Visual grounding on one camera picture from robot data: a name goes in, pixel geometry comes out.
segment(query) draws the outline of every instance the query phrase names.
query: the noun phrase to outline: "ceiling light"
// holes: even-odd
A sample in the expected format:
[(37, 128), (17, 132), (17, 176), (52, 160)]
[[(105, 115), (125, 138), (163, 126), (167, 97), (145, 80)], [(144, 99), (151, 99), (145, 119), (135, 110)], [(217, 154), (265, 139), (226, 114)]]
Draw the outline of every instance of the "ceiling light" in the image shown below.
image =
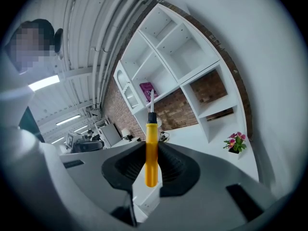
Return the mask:
[(74, 132), (77, 132), (77, 131), (79, 131), (79, 130), (81, 130), (81, 129), (83, 129), (83, 128), (87, 127), (87, 126), (88, 126), (88, 125), (85, 125), (84, 127), (79, 128), (79, 129), (75, 130)]
[(65, 123), (65, 122), (74, 120), (74, 119), (79, 118), (79, 117), (80, 117), (80, 115), (73, 116), (73, 117), (68, 118), (68, 119), (66, 119), (66, 120), (64, 120), (64, 121), (61, 121), (61, 122), (56, 123), (56, 125), (57, 125), (57, 126), (62, 125), (62, 124)]
[(55, 144), (56, 142), (58, 142), (58, 141), (60, 141), (60, 140), (62, 140), (62, 139), (64, 139), (64, 137), (62, 137), (62, 138), (60, 138), (60, 139), (58, 139), (58, 140), (52, 142), (52, 144)]
[(49, 85), (52, 85), (52, 84), (58, 83), (58, 82), (60, 82), (59, 77), (57, 75), (54, 75), (54, 76), (48, 77), (46, 79), (41, 79), (37, 82), (34, 82), (34, 83), (30, 84), (29, 87), (33, 91), (36, 91), (38, 89), (41, 89), (43, 87), (46, 87), (46, 86), (49, 86)]

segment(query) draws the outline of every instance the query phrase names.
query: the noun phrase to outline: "lampshade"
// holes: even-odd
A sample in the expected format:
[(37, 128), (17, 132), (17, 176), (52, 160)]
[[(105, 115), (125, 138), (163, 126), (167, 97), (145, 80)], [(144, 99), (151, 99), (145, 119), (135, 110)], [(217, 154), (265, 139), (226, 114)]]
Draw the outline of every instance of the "lampshade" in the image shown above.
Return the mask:
[(130, 131), (129, 131), (127, 128), (123, 129), (123, 130), (121, 131), (121, 133), (122, 133), (122, 136), (123, 136), (123, 137), (126, 137), (126, 136), (130, 135)]

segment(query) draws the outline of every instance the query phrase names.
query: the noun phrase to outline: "cabinet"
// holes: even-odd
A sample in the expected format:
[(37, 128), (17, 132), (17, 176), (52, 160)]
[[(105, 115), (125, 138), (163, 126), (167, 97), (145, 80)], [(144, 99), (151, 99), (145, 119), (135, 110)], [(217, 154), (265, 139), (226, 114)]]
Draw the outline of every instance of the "cabinet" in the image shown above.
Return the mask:
[[(201, 105), (191, 84), (214, 69), (227, 95)], [(125, 49), (114, 78), (144, 133), (151, 104), (140, 84), (151, 82), (158, 95), (154, 102), (182, 89), (208, 143), (223, 141), (237, 131), (246, 134), (242, 100), (227, 65), (200, 31), (163, 5), (156, 5), (145, 17)], [(226, 109), (233, 113), (207, 120), (207, 116)]]

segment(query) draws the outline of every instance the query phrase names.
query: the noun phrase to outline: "brick wall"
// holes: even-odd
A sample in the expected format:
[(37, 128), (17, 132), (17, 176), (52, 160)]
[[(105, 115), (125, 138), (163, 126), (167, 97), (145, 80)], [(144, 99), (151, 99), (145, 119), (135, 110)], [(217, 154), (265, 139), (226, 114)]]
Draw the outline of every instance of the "brick wall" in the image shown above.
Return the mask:
[[(145, 140), (145, 135), (139, 127), (135, 117), (129, 111), (121, 93), (119, 92), (116, 82), (113, 78), (113, 73), (116, 69), (116, 65), (118, 61), (121, 59), (122, 54), (129, 43), (131, 37), (137, 30), (140, 23), (146, 17), (146, 15), (151, 11), (151, 9), (157, 4), (161, 3), (164, 6), (172, 9), (177, 12), (181, 16), (183, 16), (186, 20), (191, 22), (201, 33), (203, 33), (207, 39), (214, 45), (217, 49), (223, 60), (226, 62), (228, 68), (230, 69), (233, 78), (236, 82), (236, 85), (239, 89), (240, 96), (242, 98), (242, 102), (244, 105), (244, 111), (246, 115), (246, 123), (247, 123), (247, 135), (249, 138), (252, 136), (252, 116), (251, 109), (249, 104), (248, 95), (246, 93), (246, 89), (244, 83), (241, 79), (240, 73), (238, 72), (232, 58), (225, 51), (224, 48), (221, 47), (220, 42), (214, 37), (214, 35), (201, 23), (199, 23), (192, 16), (181, 10), (180, 8), (164, 2), (162, 0), (154, 0), (149, 6), (144, 10), (141, 16), (138, 18), (132, 29), (130, 30), (127, 38), (125, 39), (117, 57), (115, 60), (115, 64), (113, 66), (113, 70), (111, 73), (111, 78), (108, 83), (107, 94), (105, 100), (103, 102), (102, 114), (106, 115), (110, 118), (111, 122), (113, 122), (116, 128), (121, 131), (123, 128), (128, 128), (134, 137), (141, 137), (142, 140)], [(216, 71), (213, 71), (201, 79), (195, 81), (191, 84), (192, 89), (194, 90), (199, 102), (208, 103), (217, 98), (220, 98), (226, 95), (226, 91), (221, 83), (219, 75)], [(179, 89), (170, 95), (166, 96), (162, 100), (158, 101), (154, 106), (158, 116), (162, 119), (163, 125), (162, 129), (175, 129), (181, 128), (185, 126), (190, 126), (197, 124), (196, 118), (192, 112), (191, 107), (189, 106), (183, 92)], [(226, 110), (220, 112), (219, 114), (215, 114), (217, 116), (228, 115), (232, 112), (232, 110)]]

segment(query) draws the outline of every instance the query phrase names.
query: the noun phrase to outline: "white table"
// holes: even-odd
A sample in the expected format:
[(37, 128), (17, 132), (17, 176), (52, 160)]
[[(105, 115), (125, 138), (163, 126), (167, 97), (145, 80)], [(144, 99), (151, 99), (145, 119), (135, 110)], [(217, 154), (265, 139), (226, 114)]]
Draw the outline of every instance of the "white table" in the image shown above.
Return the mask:
[(215, 143), (207, 144), (204, 138), (204, 133), (201, 131), (199, 124), (166, 132), (170, 134), (169, 140), (167, 141), (168, 143), (220, 157), (237, 166), (240, 170), (256, 181), (259, 181), (255, 156), (248, 139), (245, 142), (247, 148), (239, 154), (238, 158), (236, 158), (226, 149), (223, 149), (225, 146), (223, 141), (227, 140), (227, 138), (221, 139), (221, 141)]
[(125, 144), (128, 144), (128, 143), (132, 143), (132, 142), (135, 142), (137, 141), (138, 139), (140, 139), (139, 137), (137, 138), (132, 138), (131, 141), (127, 141), (125, 139), (122, 139), (121, 141), (119, 141), (118, 143), (114, 144), (113, 146), (111, 146), (111, 148), (114, 148), (114, 147), (118, 147), (118, 146), (121, 146), (121, 145), (125, 145)]

